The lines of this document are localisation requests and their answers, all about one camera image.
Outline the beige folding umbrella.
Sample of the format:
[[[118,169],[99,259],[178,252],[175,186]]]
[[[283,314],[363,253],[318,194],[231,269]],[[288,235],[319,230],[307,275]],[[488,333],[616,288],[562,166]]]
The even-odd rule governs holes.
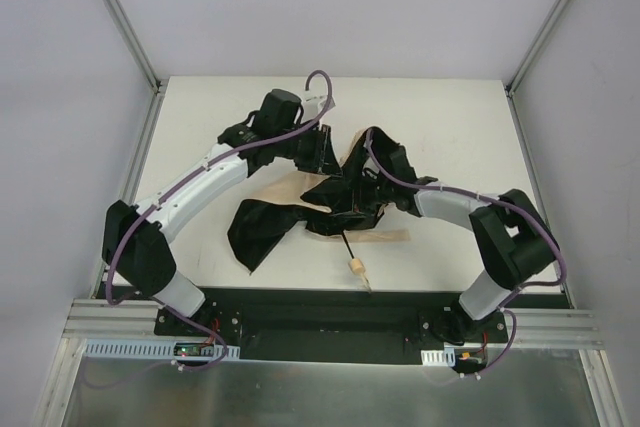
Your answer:
[[[344,238],[348,232],[370,231],[381,217],[353,211],[353,187],[363,169],[374,169],[378,160],[399,180],[417,180],[406,149],[383,130],[373,127],[356,133],[341,159],[342,177],[316,173],[290,172],[245,197],[232,218],[227,239],[235,259],[249,272],[255,272],[298,224],[323,238]],[[415,214],[415,188],[395,182],[397,209]]]

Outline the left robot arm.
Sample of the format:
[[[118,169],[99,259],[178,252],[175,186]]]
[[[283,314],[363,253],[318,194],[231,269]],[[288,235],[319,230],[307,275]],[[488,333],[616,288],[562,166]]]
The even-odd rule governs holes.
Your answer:
[[[330,173],[337,162],[319,155],[330,136],[321,119],[334,105],[330,95],[298,97],[273,89],[181,178],[134,205],[114,202],[106,212],[102,242],[107,276],[120,275],[175,316],[200,318],[206,296],[178,270],[171,243],[214,199],[277,158],[293,161],[302,171]]]

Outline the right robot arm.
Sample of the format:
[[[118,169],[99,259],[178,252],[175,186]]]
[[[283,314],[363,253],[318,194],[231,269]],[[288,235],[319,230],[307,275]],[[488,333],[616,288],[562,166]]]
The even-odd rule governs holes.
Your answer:
[[[371,140],[365,148],[375,166],[378,189],[398,209],[464,228],[476,241],[483,271],[433,321],[431,333],[440,341],[462,345],[522,290],[566,281],[567,266],[559,244],[523,191],[511,189],[491,196],[438,180],[410,182],[378,160]]]

